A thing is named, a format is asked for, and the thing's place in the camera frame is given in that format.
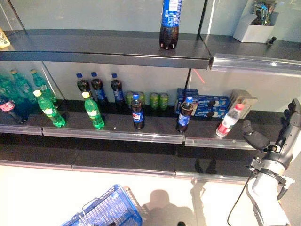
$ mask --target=store shelf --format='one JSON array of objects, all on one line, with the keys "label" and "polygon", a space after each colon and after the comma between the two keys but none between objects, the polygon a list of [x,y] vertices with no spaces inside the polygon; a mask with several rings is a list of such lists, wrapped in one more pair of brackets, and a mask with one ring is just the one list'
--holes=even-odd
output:
[{"label": "store shelf", "polygon": [[180,68],[208,67],[210,55],[196,34],[180,34],[176,49],[159,47],[158,32],[27,30],[9,36],[0,60],[63,61]]}]

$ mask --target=can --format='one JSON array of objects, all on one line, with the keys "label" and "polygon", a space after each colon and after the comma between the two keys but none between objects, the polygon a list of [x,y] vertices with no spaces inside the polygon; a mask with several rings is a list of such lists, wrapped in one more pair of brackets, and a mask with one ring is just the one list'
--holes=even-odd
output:
[{"label": "can", "polygon": [[127,94],[126,94],[126,103],[127,103],[127,106],[129,108],[131,108],[131,102],[133,100],[133,92],[132,91],[128,91]]},{"label": "can", "polygon": [[169,96],[168,96],[167,93],[160,93],[159,106],[160,106],[162,111],[165,111],[167,109],[168,99],[169,99]]},{"label": "can", "polygon": [[150,106],[153,110],[157,110],[159,106],[159,95],[158,93],[150,94]]}]

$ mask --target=black cable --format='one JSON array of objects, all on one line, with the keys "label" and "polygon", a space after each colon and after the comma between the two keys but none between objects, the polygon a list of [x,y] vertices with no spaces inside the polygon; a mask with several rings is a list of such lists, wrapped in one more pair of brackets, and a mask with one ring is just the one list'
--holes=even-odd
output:
[{"label": "black cable", "polygon": [[230,225],[230,226],[232,226],[232,225],[229,223],[229,218],[230,218],[230,216],[231,216],[231,213],[232,213],[232,211],[234,210],[234,207],[236,206],[236,204],[238,203],[238,201],[239,201],[241,195],[243,194],[243,192],[244,192],[244,190],[245,190],[245,188],[246,188],[246,185],[248,184],[248,182],[249,182],[249,180],[250,180],[250,178],[251,178],[252,175],[253,175],[253,172],[250,174],[248,180],[246,180],[246,183],[245,183],[245,185],[244,185],[244,187],[243,187],[243,190],[241,191],[239,197],[237,198],[236,202],[234,203],[234,205],[233,205],[233,207],[232,207],[232,209],[231,209],[231,211],[230,211],[230,213],[229,213],[229,215],[228,215],[227,223],[228,223],[228,225]]}]

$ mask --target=blue bottle cap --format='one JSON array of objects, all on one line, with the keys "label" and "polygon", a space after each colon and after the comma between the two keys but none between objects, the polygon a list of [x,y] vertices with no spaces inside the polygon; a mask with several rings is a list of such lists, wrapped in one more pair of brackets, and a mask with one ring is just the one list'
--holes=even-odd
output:
[{"label": "blue bottle cap", "polygon": [[192,97],[186,98],[186,102],[187,102],[187,103],[192,103]]},{"label": "blue bottle cap", "polygon": [[76,73],[76,77],[78,77],[79,79],[81,79],[83,77],[83,75],[81,73]]}]

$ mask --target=shopping basket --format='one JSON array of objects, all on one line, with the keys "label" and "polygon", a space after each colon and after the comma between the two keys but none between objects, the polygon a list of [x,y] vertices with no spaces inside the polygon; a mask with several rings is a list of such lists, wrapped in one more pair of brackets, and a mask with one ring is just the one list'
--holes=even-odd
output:
[{"label": "shopping basket", "polygon": [[142,218],[133,202],[138,205],[120,185],[114,185],[61,226],[141,226]]}]

